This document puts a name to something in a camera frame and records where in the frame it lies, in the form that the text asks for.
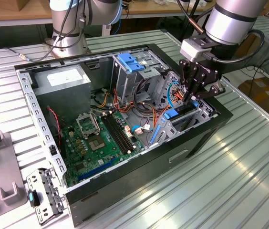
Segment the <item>metal bracket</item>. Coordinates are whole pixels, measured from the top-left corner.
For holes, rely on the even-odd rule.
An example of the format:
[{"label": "metal bracket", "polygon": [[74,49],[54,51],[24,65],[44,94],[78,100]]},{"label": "metal bracket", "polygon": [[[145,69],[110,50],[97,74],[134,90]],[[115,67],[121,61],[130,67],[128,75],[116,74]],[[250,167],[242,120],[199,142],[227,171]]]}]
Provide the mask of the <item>metal bracket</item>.
[{"label": "metal bracket", "polygon": [[66,206],[66,199],[59,195],[59,180],[53,168],[40,168],[31,173],[27,178],[29,189],[36,191],[40,205],[35,212],[40,225],[62,214]]}]

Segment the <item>black cable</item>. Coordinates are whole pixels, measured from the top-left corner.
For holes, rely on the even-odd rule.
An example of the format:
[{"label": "black cable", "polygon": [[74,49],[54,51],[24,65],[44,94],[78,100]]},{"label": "black cable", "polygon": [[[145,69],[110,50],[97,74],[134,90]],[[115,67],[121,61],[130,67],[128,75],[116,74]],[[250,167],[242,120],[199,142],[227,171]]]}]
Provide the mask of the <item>black cable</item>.
[{"label": "black cable", "polygon": [[13,49],[11,49],[11,48],[9,48],[9,47],[3,47],[3,48],[12,51],[12,52],[15,53],[15,54],[18,54],[16,51],[14,51]]},{"label": "black cable", "polygon": [[250,77],[250,78],[252,78],[253,79],[253,76],[251,76],[251,75],[248,75],[247,73],[245,73],[243,70],[241,70],[240,69],[240,71],[242,72],[242,73],[244,73],[246,76],[248,76],[248,77]]},{"label": "black cable", "polygon": [[77,41],[75,43],[71,44],[71,45],[68,45],[68,46],[54,46],[54,45],[51,45],[51,44],[46,44],[46,45],[49,45],[52,48],[68,49],[68,48],[71,48],[71,47],[77,45],[80,42],[82,35],[83,35],[83,29],[80,30]]},{"label": "black cable", "polygon": [[79,0],[77,0],[77,5],[76,5],[76,14],[75,14],[75,23],[74,23],[74,27],[73,29],[68,32],[66,35],[64,35],[63,37],[61,37],[58,41],[61,41],[62,39],[64,39],[65,37],[68,37],[71,33],[73,33],[73,31],[76,29],[76,21],[77,21],[77,13],[78,13],[78,8],[79,8]]},{"label": "black cable", "polygon": [[[187,15],[188,15],[188,8],[189,8],[189,6],[190,6],[190,2],[188,2],[188,4],[187,4],[187,9],[186,9],[186,14],[187,14]],[[182,28],[182,31],[181,31],[181,34],[180,34],[180,37],[179,37],[179,40],[180,40],[180,41],[182,41],[183,36],[184,36],[184,34],[185,34],[186,30],[187,30],[187,27],[188,27],[188,25],[189,25],[189,23],[190,23],[190,21],[187,19],[187,20],[186,20],[186,24],[185,24],[185,20],[186,20],[186,17],[185,17],[184,22],[183,22],[183,24],[182,24],[182,25],[184,25],[184,26],[183,26],[183,28]]]},{"label": "black cable", "polygon": [[252,78],[252,81],[251,81],[251,85],[250,85],[249,94],[248,94],[248,97],[249,97],[249,98],[250,98],[250,95],[251,95],[253,82],[254,82],[255,76],[256,76],[256,74],[257,74],[257,72],[258,72],[258,69],[259,69],[259,68],[263,65],[263,63],[265,63],[267,60],[269,60],[269,57],[266,58],[266,59],[259,65],[259,67],[256,69],[256,71],[255,71],[255,73],[254,73],[254,75],[253,75],[253,78]]},{"label": "black cable", "polygon": [[204,11],[202,14],[198,15],[196,18],[195,18],[195,21],[198,22],[199,19],[201,19],[202,17],[206,16],[207,14],[211,13],[211,11],[213,10],[214,7],[211,7],[209,9],[207,9],[206,11]]},{"label": "black cable", "polygon": [[195,14],[195,12],[196,12],[196,10],[197,10],[197,6],[198,6],[198,4],[199,4],[199,1],[200,1],[200,0],[196,0],[196,1],[195,1],[194,6],[193,6],[193,8],[192,8],[192,10],[191,10],[190,18],[193,18],[194,14]]},{"label": "black cable", "polygon": [[128,19],[129,18],[129,9],[125,9],[126,13],[127,13],[127,16],[125,19]]},{"label": "black cable", "polygon": [[86,0],[83,0],[83,17],[84,17],[84,18],[86,18],[85,10],[86,10]]},{"label": "black cable", "polygon": [[[65,23],[66,23],[66,20],[67,20],[67,18],[68,18],[68,16],[69,16],[69,13],[70,13],[71,8],[72,8],[72,4],[73,4],[73,0],[70,1],[69,8],[68,8],[67,13],[66,13],[66,15],[64,16],[64,19],[63,19],[63,21],[62,21],[61,31],[60,31],[58,37],[60,37],[61,34],[62,34],[64,25],[65,25]],[[45,58],[52,52],[52,50],[54,49],[54,46],[52,46],[52,47],[48,50],[48,52],[47,52],[43,57],[41,57],[41,58],[39,58],[39,59],[37,59],[37,60],[31,60],[31,59],[28,58],[26,55],[21,54],[21,53],[18,53],[18,52],[16,52],[16,51],[12,50],[11,48],[7,48],[7,49],[10,50],[10,51],[12,51],[12,52],[14,52],[14,53],[16,53],[16,54],[18,54],[19,57],[21,57],[21,58],[24,59],[24,60],[31,61],[31,62],[39,62],[39,61],[42,61],[43,59],[45,59]]]},{"label": "black cable", "polygon": [[189,17],[189,15],[186,13],[185,9],[183,8],[183,6],[182,6],[180,0],[176,0],[176,1],[177,1],[178,5],[179,5],[181,11],[184,13],[184,15],[187,17],[187,19],[190,20],[190,17]]},{"label": "black cable", "polygon": [[238,62],[242,62],[242,61],[245,61],[249,58],[251,58],[252,56],[254,56],[255,54],[257,54],[260,49],[263,47],[263,44],[265,42],[265,35],[262,31],[260,30],[250,30],[248,32],[248,35],[251,34],[251,33],[254,33],[254,34],[257,34],[259,35],[261,41],[260,41],[260,44],[259,44],[259,47],[251,54],[247,55],[247,56],[244,56],[244,57],[241,57],[241,58],[238,58],[238,59],[235,59],[235,60],[221,60],[221,59],[217,59],[217,57],[215,56],[209,56],[207,53],[203,53],[203,56],[206,57],[208,60],[212,60],[214,62],[217,62],[217,63],[223,63],[223,64],[229,64],[229,63],[238,63]]}]

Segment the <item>computer chassis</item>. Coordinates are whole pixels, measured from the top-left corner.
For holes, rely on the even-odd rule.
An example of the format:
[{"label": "computer chassis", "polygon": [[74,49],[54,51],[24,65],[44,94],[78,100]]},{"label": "computer chassis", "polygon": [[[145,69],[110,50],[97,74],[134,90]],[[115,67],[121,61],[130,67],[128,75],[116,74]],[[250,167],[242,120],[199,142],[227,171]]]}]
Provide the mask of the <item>computer chassis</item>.
[{"label": "computer chassis", "polygon": [[[66,187],[63,174],[67,168],[39,107],[30,75],[87,60],[111,58],[122,52],[135,53],[138,50],[151,50],[156,58],[178,75],[178,64],[155,44],[15,66],[41,145],[51,164],[51,168],[40,168],[27,178],[29,199],[33,200],[32,205],[41,225],[68,210],[74,226],[78,226],[194,155],[232,117],[232,113],[215,98],[205,99],[204,102],[218,115],[168,142],[150,146],[118,166],[110,167],[73,187]],[[99,79],[98,87],[106,87],[110,83],[106,79]]]}]

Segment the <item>red cable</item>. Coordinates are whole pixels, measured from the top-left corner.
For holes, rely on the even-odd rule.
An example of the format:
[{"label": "red cable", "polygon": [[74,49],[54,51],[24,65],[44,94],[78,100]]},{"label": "red cable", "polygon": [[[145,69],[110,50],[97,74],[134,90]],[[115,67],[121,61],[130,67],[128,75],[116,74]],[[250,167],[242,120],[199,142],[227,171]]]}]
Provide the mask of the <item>red cable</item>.
[{"label": "red cable", "polygon": [[61,137],[60,137],[60,126],[59,126],[57,114],[51,108],[47,107],[47,109],[52,112],[52,114],[54,115],[54,117],[56,119],[56,124],[57,124],[57,128],[58,128],[58,137],[59,137],[59,147],[60,147],[60,145],[61,145]]}]

